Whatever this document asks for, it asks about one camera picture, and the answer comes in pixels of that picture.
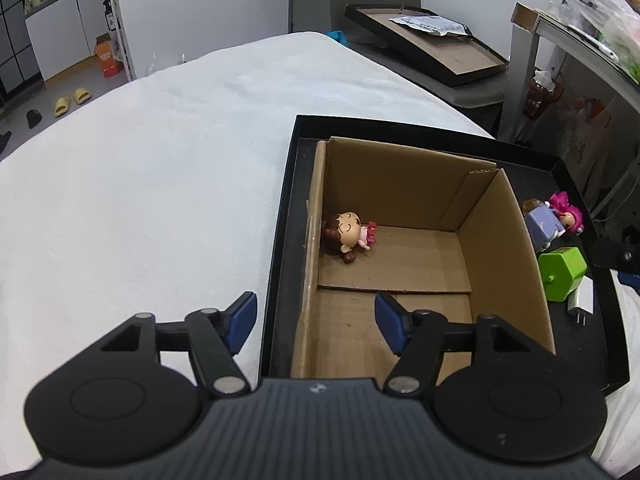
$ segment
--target bottle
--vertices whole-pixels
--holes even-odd
[[[102,4],[104,5],[104,19],[107,20],[107,28],[113,32],[116,30],[116,20],[113,17],[111,2],[109,0],[104,0]]]

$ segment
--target purple cube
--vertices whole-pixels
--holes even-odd
[[[524,217],[524,222],[533,243],[533,250],[537,253],[544,251],[553,240],[564,234],[564,227],[558,217],[546,205],[529,211]]]

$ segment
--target cardboard box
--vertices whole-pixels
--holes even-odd
[[[390,21],[434,16],[429,9],[391,5],[349,5],[344,15],[404,54],[416,67],[449,87],[504,72],[507,60],[473,36],[432,36]]]
[[[378,290],[451,322],[497,314],[554,351],[536,257],[495,163],[332,138],[318,142],[307,210],[292,377],[375,377],[382,384],[397,358],[374,320]],[[348,266],[320,250],[323,220],[344,211],[378,224],[375,245]],[[468,354],[445,354],[438,380],[469,363]]]
[[[102,74],[105,77],[116,75],[124,69],[124,65],[115,59],[113,55],[109,34],[103,34],[95,38],[95,55],[98,57]]]

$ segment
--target tile floor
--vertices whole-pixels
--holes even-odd
[[[32,96],[0,119],[0,134],[4,134],[7,130],[10,130],[12,133],[6,148],[0,153],[0,160],[9,156],[19,146],[31,139],[31,137],[36,136],[57,121],[53,116],[53,108],[59,97],[72,97],[77,88],[84,87],[91,92],[91,99],[95,99],[118,86],[124,85],[126,82],[127,77],[124,72],[120,72],[118,75],[110,78],[104,78],[100,66],[93,64],[86,70],[69,76],[68,79],[56,83],[49,89],[44,88],[43,84],[31,89]],[[27,124],[26,113],[32,108],[35,108],[41,113],[42,120],[33,130],[30,130]],[[71,99],[71,106],[66,115],[72,114],[75,110],[78,110],[78,108],[78,105]]]

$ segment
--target green plastic block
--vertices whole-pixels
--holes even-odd
[[[566,300],[587,272],[587,262],[577,247],[563,247],[540,254],[538,267],[547,301]]]

